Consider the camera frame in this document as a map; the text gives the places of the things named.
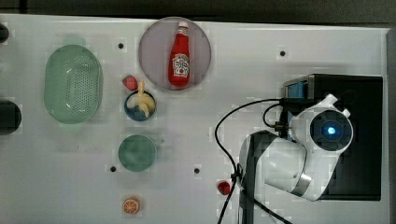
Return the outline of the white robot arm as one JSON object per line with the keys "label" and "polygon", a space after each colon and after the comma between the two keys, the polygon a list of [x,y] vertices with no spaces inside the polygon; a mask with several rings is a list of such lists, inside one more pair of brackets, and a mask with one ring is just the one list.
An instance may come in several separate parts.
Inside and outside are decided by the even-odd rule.
{"label": "white robot arm", "polygon": [[246,138],[238,162],[237,224],[258,223],[255,210],[264,206],[267,185],[311,202],[323,194],[354,137],[350,112],[336,102],[329,94],[293,116],[284,137],[264,130]]}

